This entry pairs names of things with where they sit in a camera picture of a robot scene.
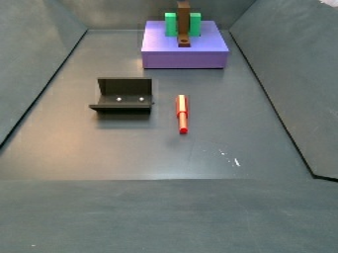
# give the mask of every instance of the gray wall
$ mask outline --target gray wall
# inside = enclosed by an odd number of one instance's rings
[[[312,173],[338,178],[336,10],[257,0],[229,31]]]
[[[173,11],[173,0],[57,0],[89,29],[141,29],[147,20],[160,20]],[[191,0],[204,20],[228,29],[255,0]]]
[[[0,144],[84,32],[54,0],[0,1]]]

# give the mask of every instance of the brown block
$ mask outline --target brown block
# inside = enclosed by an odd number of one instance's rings
[[[189,22],[189,4],[188,0],[177,1],[177,33],[187,34],[188,33],[188,22]]]
[[[189,47],[189,38],[188,35],[177,35],[176,36],[176,42],[177,42],[177,47]]]

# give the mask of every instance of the purple block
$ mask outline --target purple block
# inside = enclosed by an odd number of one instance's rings
[[[165,22],[148,21],[143,39],[144,68],[224,68],[228,48],[213,21],[201,21],[200,37],[189,37],[191,47],[177,47],[176,37],[165,37]]]

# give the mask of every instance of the gray floor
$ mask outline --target gray floor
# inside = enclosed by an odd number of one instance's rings
[[[0,252],[338,251],[336,184],[310,178],[224,37],[225,70],[144,72],[137,32],[89,32],[0,150]],[[97,118],[94,78],[143,75],[151,118]],[[156,178],[221,180],[111,181]]]
[[[0,179],[308,179],[245,60],[224,70],[145,70],[143,33],[89,31],[42,98],[0,150]],[[97,77],[153,78],[147,120],[97,117]],[[173,98],[189,96],[179,135]]]

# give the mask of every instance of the green object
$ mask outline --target green object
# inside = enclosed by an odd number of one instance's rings
[[[176,37],[175,13],[165,13],[165,36]]]
[[[192,37],[200,36],[200,21],[201,21],[200,13],[189,13],[188,35]]]

